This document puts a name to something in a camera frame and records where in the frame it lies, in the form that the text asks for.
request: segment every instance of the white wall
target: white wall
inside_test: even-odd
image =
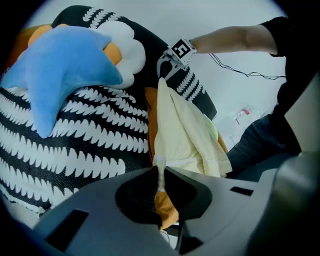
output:
[[[180,37],[191,39],[226,26],[256,25],[283,15],[270,0],[49,0],[26,26],[51,23],[60,11],[71,5],[94,6],[126,16],[168,44]],[[246,73],[285,74],[284,58],[259,52],[217,55],[222,63]],[[248,105],[261,113],[271,109],[284,82],[283,78],[276,81],[247,78],[219,67],[207,54],[196,55],[190,66],[218,110],[215,122]]]

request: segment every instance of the white flower plush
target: white flower plush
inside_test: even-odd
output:
[[[139,73],[146,63],[145,48],[142,43],[134,39],[133,29],[121,21],[106,21],[94,30],[111,36],[111,41],[121,53],[115,67],[122,75],[123,83],[110,87],[126,89],[132,86],[135,81],[134,74]]]

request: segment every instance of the black shirt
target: black shirt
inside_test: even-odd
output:
[[[275,41],[278,53],[272,56],[286,57],[286,82],[279,89],[278,104],[270,115],[270,122],[283,142],[297,149],[298,142],[284,115],[300,97],[317,71],[318,55],[315,49],[318,45],[311,37],[317,32],[310,31],[303,23],[295,24],[286,17],[276,17],[261,25],[270,31]]]

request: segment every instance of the person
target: person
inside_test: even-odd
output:
[[[227,153],[232,172],[227,178],[257,182],[263,171],[278,168],[301,151],[285,119],[316,73],[317,61],[308,26],[276,17],[253,26],[231,26],[190,40],[197,53],[266,52],[286,57],[286,82],[280,87],[273,113],[253,122]]]

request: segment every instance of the person's arm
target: person's arm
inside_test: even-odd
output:
[[[266,52],[276,55],[277,45],[263,25],[229,26],[190,41],[200,54],[240,51]]]

